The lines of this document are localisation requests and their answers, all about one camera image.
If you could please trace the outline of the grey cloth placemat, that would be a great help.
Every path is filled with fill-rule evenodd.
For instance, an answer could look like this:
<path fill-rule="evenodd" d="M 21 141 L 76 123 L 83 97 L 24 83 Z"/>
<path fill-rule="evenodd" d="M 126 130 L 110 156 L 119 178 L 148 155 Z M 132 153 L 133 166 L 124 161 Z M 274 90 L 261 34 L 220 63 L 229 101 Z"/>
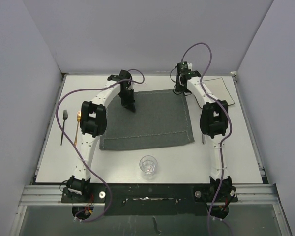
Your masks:
<path fill-rule="evenodd" d="M 119 97 L 109 104 L 100 150 L 167 148 L 194 142 L 184 95 L 169 89 L 137 92 L 134 97 L 135 112 L 123 108 Z"/>

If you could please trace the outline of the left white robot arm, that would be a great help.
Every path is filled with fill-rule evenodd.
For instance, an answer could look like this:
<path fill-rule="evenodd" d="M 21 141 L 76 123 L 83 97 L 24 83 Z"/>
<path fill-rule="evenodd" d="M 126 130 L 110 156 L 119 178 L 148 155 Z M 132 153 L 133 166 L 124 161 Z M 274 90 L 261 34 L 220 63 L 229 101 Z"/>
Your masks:
<path fill-rule="evenodd" d="M 80 163 L 76 165 L 73 176 L 67 182 L 67 189 L 73 192 L 73 197 L 79 202 L 85 202 L 90 197 L 90 166 L 97 142 L 107 128 L 106 108 L 118 95 L 122 107 L 136 112 L 132 84 L 132 78 L 108 79 L 103 91 L 100 91 L 91 101 L 84 101 L 81 105 L 82 140 L 79 153 L 82 158 Z"/>

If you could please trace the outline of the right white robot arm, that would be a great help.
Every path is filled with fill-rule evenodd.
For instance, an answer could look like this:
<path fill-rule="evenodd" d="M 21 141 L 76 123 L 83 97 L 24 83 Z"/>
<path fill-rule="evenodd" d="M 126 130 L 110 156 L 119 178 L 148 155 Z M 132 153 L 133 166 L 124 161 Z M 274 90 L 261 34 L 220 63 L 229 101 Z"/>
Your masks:
<path fill-rule="evenodd" d="M 177 72 L 175 92 L 192 94 L 202 108 L 200 115 L 201 133 L 209 138 L 210 148 L 210 197 L 215 201 L 227 195 L 223 180 L 227 179 L 227 165 L 223 157 L 224 141 L 232 133 L 228 114 L 228 103 L 218 99 L 203 82 L 197 71 Z"/>

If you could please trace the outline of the white rectangular plate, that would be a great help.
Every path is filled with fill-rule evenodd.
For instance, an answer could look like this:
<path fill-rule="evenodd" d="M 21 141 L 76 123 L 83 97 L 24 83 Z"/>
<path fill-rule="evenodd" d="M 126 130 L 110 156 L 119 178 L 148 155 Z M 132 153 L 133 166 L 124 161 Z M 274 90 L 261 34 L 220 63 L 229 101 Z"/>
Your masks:
<path fill-rule="evenodd" d="M 227 101 L 229 106 L 235 104 L 222 77 L 204 80 L 203 83 L 206 85 L 211 94 L 216 96 L 219 100 Z"/>

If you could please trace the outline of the gold metal fork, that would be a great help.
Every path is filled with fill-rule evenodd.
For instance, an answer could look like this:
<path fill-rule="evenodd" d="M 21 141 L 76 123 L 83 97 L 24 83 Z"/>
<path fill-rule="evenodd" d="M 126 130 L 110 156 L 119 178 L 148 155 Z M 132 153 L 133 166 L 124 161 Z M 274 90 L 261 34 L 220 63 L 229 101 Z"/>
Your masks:
<path fill-rule="evenodd" d="M 80 125 L 80 121 L 81 121 L 81 112 L 80 111 L 77 112 L 76 121 L 77 121 L 77 126 L 76 126 L 76 131 L 75 131 L 74 146 L 77 145 L 78 131 L 79 131 L 79 125 Z"/>

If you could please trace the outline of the silver table knife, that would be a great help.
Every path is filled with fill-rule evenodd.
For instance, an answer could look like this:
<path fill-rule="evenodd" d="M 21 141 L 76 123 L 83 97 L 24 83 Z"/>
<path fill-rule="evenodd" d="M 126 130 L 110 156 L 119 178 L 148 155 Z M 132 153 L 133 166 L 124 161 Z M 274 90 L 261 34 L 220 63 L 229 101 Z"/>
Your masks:
<path fill-rule="evenodd" d="M 202 134 L 202 144 L 205 145 L 206 144 L 206 139 L 205 139 L 205 135 Z"/>

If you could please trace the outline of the black plastic fork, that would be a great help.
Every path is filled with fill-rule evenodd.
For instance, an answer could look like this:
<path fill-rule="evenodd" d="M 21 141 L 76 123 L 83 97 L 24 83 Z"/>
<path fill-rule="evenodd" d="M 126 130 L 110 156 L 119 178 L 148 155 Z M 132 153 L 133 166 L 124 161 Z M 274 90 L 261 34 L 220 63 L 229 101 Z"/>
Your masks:
<path fill-rule="evenodd" d="M 63 110 L 63 116 L 62 116 L 62 132 L 61 132 L 61 140 L 60 140 L 60 145 L 63 143 L 63 137 L 64 137 L 64 129 L 65 129 L 65 122 L 68 119 L 68 111 Z"/>

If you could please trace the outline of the clear plastic cup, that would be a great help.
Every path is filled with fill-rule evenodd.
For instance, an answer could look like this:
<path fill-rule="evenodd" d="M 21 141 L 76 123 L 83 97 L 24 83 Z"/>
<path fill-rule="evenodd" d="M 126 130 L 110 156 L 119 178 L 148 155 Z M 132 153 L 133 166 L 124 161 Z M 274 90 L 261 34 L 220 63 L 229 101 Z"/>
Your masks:
<path fill-rule="evenodd" d="M 158 162 L 155 157 L 146 155 L 139 162 L 141 176 L 146 181 L 152 181 L 157 172 Z"/>

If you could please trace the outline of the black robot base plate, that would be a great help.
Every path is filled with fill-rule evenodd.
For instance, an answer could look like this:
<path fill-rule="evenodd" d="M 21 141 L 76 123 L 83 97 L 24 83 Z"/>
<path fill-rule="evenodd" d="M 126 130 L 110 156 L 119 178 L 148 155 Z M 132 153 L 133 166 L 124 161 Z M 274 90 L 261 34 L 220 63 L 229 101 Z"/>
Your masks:
<path fill-rule="evenodd" d="M 170 216 L 191 214 L 224 219 L 229 205 L 238 202 L 235 187 L 217 184 L 91 184 L 83 196 L 68 188 L 62 192 L 61 202 L 72 204 L 72 214 L 81 219 L 98 213 L 104 216 Z"/>

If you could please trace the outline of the aluminium frame rail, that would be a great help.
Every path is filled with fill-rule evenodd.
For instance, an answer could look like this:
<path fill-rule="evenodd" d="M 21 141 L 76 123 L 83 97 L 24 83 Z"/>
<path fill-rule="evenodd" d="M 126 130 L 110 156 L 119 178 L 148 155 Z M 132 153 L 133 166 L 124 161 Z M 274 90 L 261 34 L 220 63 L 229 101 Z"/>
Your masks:
<path fill-rule="evenodd" d="M 51 206 L 82 204 L 103 205 L 110 193 L 102 184 L 92 184 L 91 194 L 83 197 L 69 193 L 58 185 L 25 186 L 19 201 L 21 206 Z M 214 197 L 214 188 L 208 184 L 111 184 L 113 200 L 182 200 L 206 201 Z M 276 187 L 271 184 L 235 184 L 219 191 L 216 204 L 231 199 L 235 204 L 275 204 L 279 201 Z"/>

